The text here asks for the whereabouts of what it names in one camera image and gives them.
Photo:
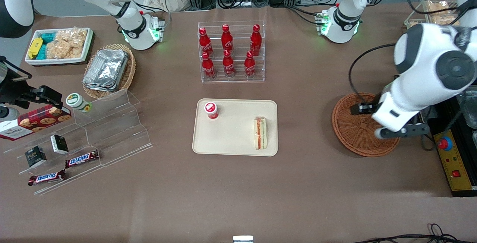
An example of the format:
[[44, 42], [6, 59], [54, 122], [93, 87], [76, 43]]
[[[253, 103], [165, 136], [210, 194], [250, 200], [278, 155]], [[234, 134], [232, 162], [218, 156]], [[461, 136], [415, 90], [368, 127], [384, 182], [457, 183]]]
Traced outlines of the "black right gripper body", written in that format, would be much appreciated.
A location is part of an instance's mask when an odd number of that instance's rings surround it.
[[25, 80], [14, 81], [20, 75], [7, 66], [9, 63], [5, 57], [1, 57], [0, 103], [28, 109], [30, 90], [33, 88]]

